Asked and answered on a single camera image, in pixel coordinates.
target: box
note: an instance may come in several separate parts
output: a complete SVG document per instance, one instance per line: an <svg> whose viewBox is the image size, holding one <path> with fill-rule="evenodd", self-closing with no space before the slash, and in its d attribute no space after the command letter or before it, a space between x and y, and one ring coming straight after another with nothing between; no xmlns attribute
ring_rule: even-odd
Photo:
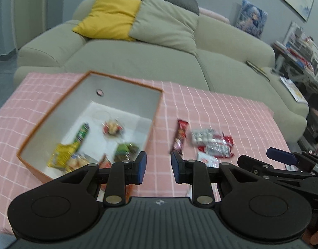
<svg viewBox="0 0 318 249"><path fill-rule="evenodd" d="M58 143L70 144L84 122L90 130L79 152L111 163L118 143L133 142L146 151L163 91L120 77L88 72L53 106L22 144L17 157L41 182L65 174L47 166ZM103 124L117 119L124 126L119 138L107 137Z"/></svg>

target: yellow pillow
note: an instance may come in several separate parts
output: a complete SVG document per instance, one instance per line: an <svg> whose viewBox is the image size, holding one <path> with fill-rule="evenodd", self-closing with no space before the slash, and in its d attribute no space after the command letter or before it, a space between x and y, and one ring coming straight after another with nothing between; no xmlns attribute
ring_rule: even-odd
<svg viewBox="0 0 318 249"><path fill-rule="evenodd" d="M135 41L128 36L140 0L96 0L91 13L72 30L93 39L122 39Z"/></svg>

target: sofa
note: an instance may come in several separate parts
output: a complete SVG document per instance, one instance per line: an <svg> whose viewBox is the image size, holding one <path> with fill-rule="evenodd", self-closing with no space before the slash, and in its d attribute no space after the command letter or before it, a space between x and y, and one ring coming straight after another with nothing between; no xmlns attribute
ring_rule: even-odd
<svg viewBox="0 0 318 249"><path fill-rule="evenodd" d="M263 102L286 142L295 142L306 128L309 108L297 103L276 75L273 49L249 34L208 16L199 15L195 32L197 55L171 48L121 40L90 40L72 32L91 11L95 0L84 0L72 20L52 28L18 53L14 84L29 72L84 73L88 70L130 78L171 81ZM270 81L245 62L263 68Z"/></svg>

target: human hand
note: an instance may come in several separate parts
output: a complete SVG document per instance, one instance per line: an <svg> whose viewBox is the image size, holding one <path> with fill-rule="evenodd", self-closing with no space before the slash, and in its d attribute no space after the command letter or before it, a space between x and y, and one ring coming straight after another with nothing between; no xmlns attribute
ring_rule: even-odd
<svg viewBox="0 0 318 249"><path fill-rule="evenodd" d="M311 235L309 230L306 230L305 234L303 235L303 240L309 245L317 245L318 244L318 231Z"/></svg>

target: magazine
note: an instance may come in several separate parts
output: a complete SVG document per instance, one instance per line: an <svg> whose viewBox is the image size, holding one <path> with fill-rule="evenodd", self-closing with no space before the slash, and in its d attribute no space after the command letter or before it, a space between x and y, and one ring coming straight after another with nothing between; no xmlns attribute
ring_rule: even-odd
<svg viewBox="0 0 318 249"><path fill-rule="evenodd" d="M287 87L291 95L295 98L296 102L308 104L307 100L304 98L300 90L296 87L294 82L284 77L280 77L280 79L281 82Z"/></svg>

